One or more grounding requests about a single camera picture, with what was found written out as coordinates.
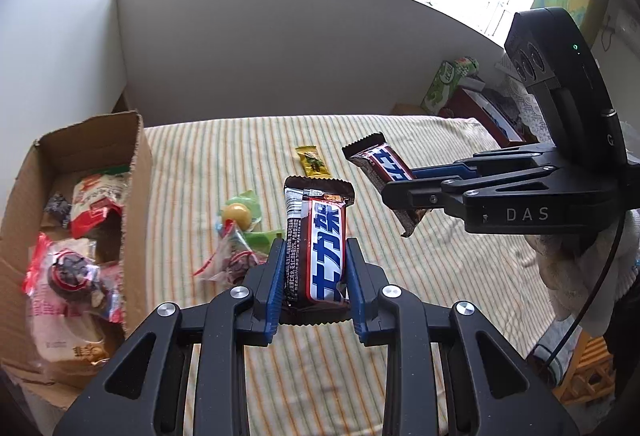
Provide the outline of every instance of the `yellow snack packet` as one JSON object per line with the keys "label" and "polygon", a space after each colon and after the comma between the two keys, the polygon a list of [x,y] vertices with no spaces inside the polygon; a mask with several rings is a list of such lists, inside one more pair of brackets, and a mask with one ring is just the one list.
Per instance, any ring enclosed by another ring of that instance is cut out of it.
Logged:
{"label": "yellow snack packet", "polygon": [[296,148],[296,153],[302,162],[305,174],[311,178],[331,178],[331,173],[326,168],[324,161],[318,154],[318,148],[314,145],[301,145]]}

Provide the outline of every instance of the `metal screw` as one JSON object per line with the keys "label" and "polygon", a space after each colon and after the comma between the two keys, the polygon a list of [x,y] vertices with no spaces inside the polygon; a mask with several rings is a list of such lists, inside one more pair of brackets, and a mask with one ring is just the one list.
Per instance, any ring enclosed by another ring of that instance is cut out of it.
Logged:
{"label": "metal screw", "polygon": [[460,301],[456,304],[456,310],[461,315],[471,315],[474,311],[476,311],[476,307],[467,301]]}
{"label": "metal screw", "polygon": [[382,289],[382,295],[385,297],[400,297],[402,290],[396,285],[386,285],[385,288]]}
{"label": "metal screw", "polygon": [[234,299],[244,299],[249,295],[249,289],[246,286],[234,286],[231,289],[231,297]]}
{"label": "metal screw", "polygon": [[160,317],[169,317],[175,313],[175,304],[172,302],[163,302],[158,306],[158,315]]}

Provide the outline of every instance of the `blue text on wrapper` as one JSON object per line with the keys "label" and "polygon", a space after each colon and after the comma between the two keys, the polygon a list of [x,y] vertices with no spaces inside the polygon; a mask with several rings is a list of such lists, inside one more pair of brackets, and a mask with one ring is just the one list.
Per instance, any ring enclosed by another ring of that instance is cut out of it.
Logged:
{"label": "blue text on wrapper", "polygon": [[309,200],[309,254],[306,293],[312,301],[344,302],[338,291],[344,262],[344,216],[334,203]]}

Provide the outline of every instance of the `wooden chair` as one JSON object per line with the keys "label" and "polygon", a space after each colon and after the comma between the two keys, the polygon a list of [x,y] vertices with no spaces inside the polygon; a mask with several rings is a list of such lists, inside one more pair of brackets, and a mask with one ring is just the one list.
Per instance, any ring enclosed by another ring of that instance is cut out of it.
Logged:
{"label": "wooden chair", "polygon": [[554,395],[563,405],[585,403],[611,394],[615,384],[613,356],[604,338],[593,339],[582,330],[569,369]]}

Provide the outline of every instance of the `bed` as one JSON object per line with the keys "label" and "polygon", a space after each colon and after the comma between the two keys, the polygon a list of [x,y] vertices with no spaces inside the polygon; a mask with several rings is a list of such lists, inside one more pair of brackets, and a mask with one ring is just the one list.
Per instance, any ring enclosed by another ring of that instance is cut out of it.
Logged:
{"label": "bed", "polygon": [[[227,198],[254,189],[262,230],[286,227],[282,184],[302,174],[294,148],[315,144],[334,177],[350,181],[348,236],[391,283],[423,301],[475,303],[506,339],[527,355],[553,320],[534,253],[522,236],[472,235],[461,220],[436,210],[409,239],[341,147],[382,131],[410,167],[450,163],[488,149],[494,139],[474,119],[382,115],[256,117],[150,127],[154,157],[147,231],[148,309],[165,301],[189,307],[222,291],[192,277],[213,253],[217,210]],[[193,422],[190,371],[185,434]],[[351,322],[280,326],[268,348],[247,348],[246,386],[254,435],[373,435],[382,428],[386,348],[365,348]],[[437,352],[438,417],[446,406]]]}

